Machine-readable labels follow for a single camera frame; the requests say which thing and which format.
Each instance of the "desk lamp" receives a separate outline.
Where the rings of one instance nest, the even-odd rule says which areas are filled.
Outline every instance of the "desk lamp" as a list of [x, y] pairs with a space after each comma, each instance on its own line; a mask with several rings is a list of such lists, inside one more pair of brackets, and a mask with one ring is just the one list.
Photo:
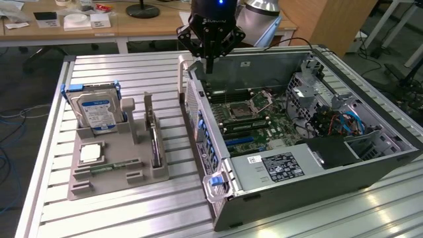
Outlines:
[[139, 4], [127, 7], [127, 14], [136, 18], [153, 18], [159, 16], [160, 9], [153, 5], [144, 4], [144, 0], [140, 0]]

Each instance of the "wooden desk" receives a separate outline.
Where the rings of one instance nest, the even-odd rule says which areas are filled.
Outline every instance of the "wooden desk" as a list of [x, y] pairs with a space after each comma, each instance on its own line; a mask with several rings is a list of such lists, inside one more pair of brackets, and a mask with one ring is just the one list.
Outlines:
[[5, 29], [5, 26], [3, 24], [3, 17], [0, 17], [0, 37], [4, 36], [4, 29]]
[[[64, 9], [56, 5], [53, 0], [40, 0], [39, 2], [25, 2], [23, 7], [24, 13], [31, 17], [32, 22], [28, 27], [19, 29], [4, 29], [4, 35], [0, 33], [0, 47], [7, 46], [44, 46], [65, 45], [84, 43], [117, 43], [119, 53], [127, 54], [129, 41], [151, 40], [175, 40], [176, 28], [183, 25], [179, 12], [189, 12], [191, 5], [181, 2], [159, 2], [145, 0], [145, 3], [153, 4], [160, 9], [160, 16], [151, 19], [137, 19], [127, 15], [125, 9], [132, 2], [111, 2], [115, 14], [111, 16], [111, 28], [100, 28], [83, 31], [64, 31], [63, 27], [39, 28], [35, 22], [33, 12], [57, 11]], [[8, 19], [3, 20], [4, 24], [9, 23]], [[282, 40], [292, 37], [296, 25], [283, 14], [283, 20], [276, 32]]]
[[[343, 56], [368, 17], [376, 0], [279, 0], [279, 6], [312, 44], [326, 45]], [[292, 40], [291, 45], [306, 45]]]
[[[60, 16], [60, 27], [39, 28], [35, 20], [33, 12], [57, 11], [65, 7], [57, 6], [53, 0], [40, 0], [37, 2], [25, 2], [23, 12], [31, 18], [29, 26], [11, 29], [4, 29], [4, 36], [1, 40], [51, 40], [51, 39], [72, 39], [72, 38], [89, 38], [101, 37], [104, 34], [117, 35], [117, 16], [112, 15], [109, 28], [99, 28], [81, 31], [64, 31], [64, 17]], [[4, 24], [9, 24], [11, 21], [4, 19]]]
[[[160, 9], [160, 16], [152, 19], [137, 19], [125, 14], [125, 9], [133, 3], [120, 2], [117, 21], [119, 21], [119, 35], [120, 36], [164, 36], [172, 35], [176, 39], [176, 28], [183, 25], [179, 12], [191, 11], [191, 5], [181, 2], [151, 3]], [[296, 30], [296, 25], [288, 20], [284, 13], [282, 13], [282, 23], [278, 31]]]

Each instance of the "hard drive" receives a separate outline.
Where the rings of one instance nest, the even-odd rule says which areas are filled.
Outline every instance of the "hard drive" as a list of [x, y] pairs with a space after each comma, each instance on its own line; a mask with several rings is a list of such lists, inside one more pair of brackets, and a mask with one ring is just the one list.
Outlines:
[[92, 128], [93, 134], [117, 131], [116, 123], [125, 121], [120, 109], [120, 85], [115, 83], [100, 85], [72, 84], [68, 90], [61, 87], [80, 128]]

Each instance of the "barcode label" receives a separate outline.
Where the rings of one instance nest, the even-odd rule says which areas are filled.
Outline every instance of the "barcode label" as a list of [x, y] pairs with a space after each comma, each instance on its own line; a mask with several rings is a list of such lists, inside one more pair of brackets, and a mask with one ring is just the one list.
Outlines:
[[249, 164], [261, 162], [261, 156], [260, 156], [260, 155], [256, 155], [256, 156], [247, 157], [247, 160], [248, 160], [248, 163], [249, 163]]

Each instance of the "metal case frame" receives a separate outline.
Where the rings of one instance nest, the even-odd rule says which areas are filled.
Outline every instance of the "metal case frame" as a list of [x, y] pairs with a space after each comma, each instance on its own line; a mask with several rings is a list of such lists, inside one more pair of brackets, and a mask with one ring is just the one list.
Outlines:
[[[328, 169], [318, 175], [306, 175], [300, 178], [290, 179], [290, 181], [278, 182], [278, 184], [261, 187], [255, 190], [244, 191], [240, 187], [240, 184], [236, 183], [236, 170], [233, 169], [228, 151], [223, 149], [225, 146], [221, 135], [215, 135], [220, 132], [212, 117], [208, 100], [204, 96], [203, 86], [197, 81], [195, 73], [192, 73], [192, 69], [201, 66], [199, 62], [195, 62], [191, 67], [187, 68], [189, 80], [187, 80], [185, 95], [183, 97], [180, 96], [180, 103], [184, 102], [181, 103], [181, 112], [185, 121], [189, 142], [192, 148], [196, 148], [193, 149], [193, 154], [200, 177], [203, 179], [203, 189], [209, 199], [211, 194], [207, 189], [207, 182], [209, 177], [221, 174], [221, 171], [223, 173], [227, 173], [231, 187], [229, 194], [227, 194], [225, 197], [221, 197], [220, 200], [209, 199], [209, 201], [212, 200], [209, 208], [213, 217], [215, 231], [237, 227], [251, 221], [259, 220], [271, 215], [276, 215], [278, 213], [295, 209], [300, 206], [363, 189], [371, 186], [395, 168], [407, 164], [422, 154], [423, 144], [420, 141], [399, 124], [392, 116], [383, 110], [383, 108], [376, 104], [371, 97], [363, 92], [363, 90], [356, 86], [351, 79], [343, 74], [343, 72], [335, 67], [331, 61], [320, 54], [318, 50], [284, 49], [279, 51], [271, 51], [268, 53], [260, 52], [260, 54], [280, 54], [290, 52], [312, 52], [315, 54], [322, 64], [334, 73], [334, 75], [338, 76], [339, 80], [344, 83], [350, 90], [355, 92], [356, 97], [372, 109], [378, 115], [378, 119], [392, 127], [396, 134], [403, 137], [412, 149], [407, 152], [398, 153], [394, 156], [383, 156], [382, 158], [343, 166], [342, 168], [336, 167]], [[257, 52], [241, 52], [236, 53], [235, 55], [241, 54], [253, 55], [257, 54]], [[180, 57], [180, 68], [183, 67], [181, 65], [185, 63], [185, 61], [187, 58]], [[204, 161], [197, 150], [197, 142], [204, 139], [204, 137], [199, 135], [199, 130], [201, 128], [197, 128], [197, 117], [201, 117], [204, 124], [207, 125], [209, 140], [215, 145], [215, 154], [219, 159], [216, 171], [220, 172], [208, 170], [204, 167]]]

